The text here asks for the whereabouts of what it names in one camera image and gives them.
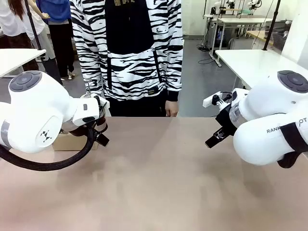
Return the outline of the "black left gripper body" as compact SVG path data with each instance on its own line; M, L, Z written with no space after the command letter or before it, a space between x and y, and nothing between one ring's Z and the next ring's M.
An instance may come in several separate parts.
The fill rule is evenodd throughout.
M100 117L97 119L93 125L93 134L101 134L104 133L108 129L108 125L106 122L105 116Z

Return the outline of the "person's left hand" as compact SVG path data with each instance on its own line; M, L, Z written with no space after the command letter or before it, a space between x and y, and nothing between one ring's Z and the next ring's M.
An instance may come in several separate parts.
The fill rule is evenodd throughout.
M166 117L176 117L179 112L178 102L166 101L165 111Z

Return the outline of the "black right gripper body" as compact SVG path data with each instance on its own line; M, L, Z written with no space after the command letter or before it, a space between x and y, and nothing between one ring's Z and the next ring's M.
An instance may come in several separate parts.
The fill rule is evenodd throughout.
M228 105L222 109L216 116L216 121L221 125L221 128L224 128L224 130L228 132L228 136L233 136L237 130L237 127L232 123L230 119L230 109L231 105Z

